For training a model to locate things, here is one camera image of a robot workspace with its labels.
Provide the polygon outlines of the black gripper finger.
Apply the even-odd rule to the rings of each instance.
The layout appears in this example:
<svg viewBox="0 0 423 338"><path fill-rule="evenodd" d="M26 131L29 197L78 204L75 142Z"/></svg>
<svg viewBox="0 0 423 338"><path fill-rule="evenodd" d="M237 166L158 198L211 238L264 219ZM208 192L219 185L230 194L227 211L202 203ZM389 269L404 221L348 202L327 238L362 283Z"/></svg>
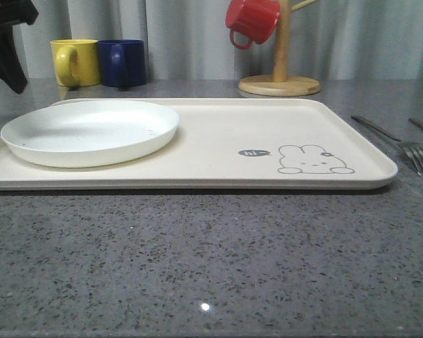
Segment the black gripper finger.
<svg viewBox="0 0 423 338"><path fill-rule="evenodd" d="M32 25L38 15L31 1L0 1L0 78L18 94L23 92L27 79L14 45L13 26Z"/></svg>

